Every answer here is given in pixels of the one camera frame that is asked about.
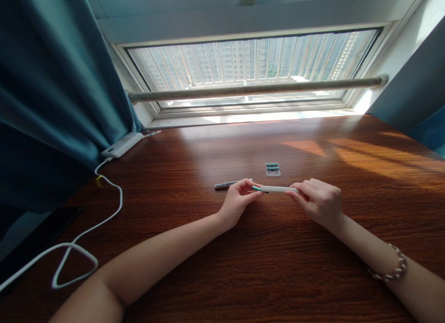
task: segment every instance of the charging cable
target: charging cable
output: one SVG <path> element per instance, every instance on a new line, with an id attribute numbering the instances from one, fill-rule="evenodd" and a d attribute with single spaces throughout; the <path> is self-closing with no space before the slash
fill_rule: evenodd
<path id="1" fill-rule="evenodd" d="M 99 168 L 101 166 L 103 166 L 105 163 L 111 161 L 113 158 L 112 157 L 107 157 L 105 159 L 105 161 L 103 161 L 102 163 L 100 163 L 96 169 L 94 170 L 94 173 L 98 176 L 100 176 L 97 171 L 99 170 Z M 82 248 L 81 246 L 77 245 L 76 242 L 77 240 L 79 240 L 82 236 L 84 236 L 85 234 L 89 233 L 91 230 L 96 229 L 97 227 L 103 225 L 105 222 L 107 222 L 108 220 L 111 220 L 112 218 L 114 218 L 122 209 L 122 200 L 123 200 L 123 193 L 122 193 L 122 188 L 116 184 L 113 184 L 112 182 L 109 181 L 108 178 L 106 178 L 104 175 L 102 175 L 102 178 L 104 178 L 110 185 L 116 187 L 119 190 L 119 207 L 118 209 L 111 215 L 109 216 L 107 219 L 105 219 L 104 221 L 96 224 L 94 227 L 84 231 L 83 233 L 81 233 L 80 235 L 78 235 L 72 242 L 70 243 L 60 243 L 57 245 L 54 245 L 53 247 L 50 247 L 48 249 L 46 249 L 45 251 L 41 252 L 39 255 L 37 255 L 33 260 L 31 260 L 28 264 L 26 264 L 24 267 L 22 267 L 20 270 L 18 270 L 15 274 L 13 274 L 8 280 L 6 280 L 3 284 L 0 285 L 0 292 L 2 292 L 10 283 L 12 283 L 15 279 L 17 279 L 21 274 L 23 274 L 23 272 L 25 272 L 26 270 L 28 270 L 31 266 L 33 266 L 40 258 L 42 258 L 43 256 L 45 256 L 47 253 L 58 249 L 60 247 L 68 247 L 68 249 L 65 252 L 64 257 L 62 258 L 62 261 L 59 264 L 59 267 L 56 270 L 56 273 L 54 273 L 54 276 L 52 278 L 52 283 L 51 286 L 53 289 L 60 289 L 63 288 L 65 286 L 71 285 L 79 280 L 82 280 L 84 278 L 89 277 L 91 274 L 93 274 L 96 270 L 97 267 L 99 266 L 99 262 L 97 261 L 97 258 L 95 256 L 93 256 L 92 254 L 90 254 L 87 250 L 85 250 L 84 248 Z M 87 257 L 90 261 L 93 262 L 93 268 L 90 272 L 88 272 L 87 274 L 84 274 L 83 276 L 80 276 L 76 279 L 73 279 L 65 284 L 61 284 L 59 285 L 58 282 L 58 278 L 59 278 L 59 274 L 63 268 L 63 266 L 65 265 L 65 262 L 71 252 L 71 249 L 75 249 L 78 252 L 80 252 L 81 254 L 83 254 L 85 257 Z"/>

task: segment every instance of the black phone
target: black phone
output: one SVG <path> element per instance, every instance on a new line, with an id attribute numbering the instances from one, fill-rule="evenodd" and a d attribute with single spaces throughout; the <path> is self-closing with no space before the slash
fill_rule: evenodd
<path id="1" fill-rule="evenodd" d="M 52 246 L 82 211 L 82 207 L 61 207 L 54 210 L 0 261 L 0 284 L 25 266 L 39 253 Z M 11 290 L 19 279 L 20 278 L 17 278 L 12 282 L 0 293 L 0 296 L 8 293 L 8 290 Z"/>

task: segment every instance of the wristband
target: wristband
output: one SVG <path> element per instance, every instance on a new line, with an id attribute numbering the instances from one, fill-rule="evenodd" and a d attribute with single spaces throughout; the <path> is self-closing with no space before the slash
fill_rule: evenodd
<path id="1" fill-rule="evenodd" d="M 394 272 L 391 274 L 377 274 L 370 267 L 368 267 L 368 271 L 374 277 L 374 279 L 385 282 L 398 280 L 402 278 L 407 272 L 407 259 L 403 255 L 402 251 L 399 248 L 393 246 L 392 244 L 388 243 L 388 245 L 392 247 L 399 256 L 399 266 L 394 270 Z"/>

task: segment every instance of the high-rise building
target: high-rise building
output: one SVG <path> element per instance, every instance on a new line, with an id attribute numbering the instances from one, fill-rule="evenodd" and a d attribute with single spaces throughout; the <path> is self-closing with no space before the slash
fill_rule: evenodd
<path id="1" fill-rule="evenodd" d="M 153 91 L 350 78 L 375 30 L 131 49 Z"/>

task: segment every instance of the window sill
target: window sill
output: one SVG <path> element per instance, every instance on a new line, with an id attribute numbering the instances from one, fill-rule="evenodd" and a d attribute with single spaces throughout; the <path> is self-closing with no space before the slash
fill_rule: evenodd
<path id="1" fill-rule="evenodd" d="M 334 117 L 343 115 L 355 115 L 352 109 L 323 110 L 323 111 L 292 111 L 258 114 L 232 114 L 206 117 L 182 117 L 169 119 L 155 119 L 147 125 L 146 129 L 201 126 L 228 123 L 243 123 L 252 121 L 288 120 L 301 118 Z"/>

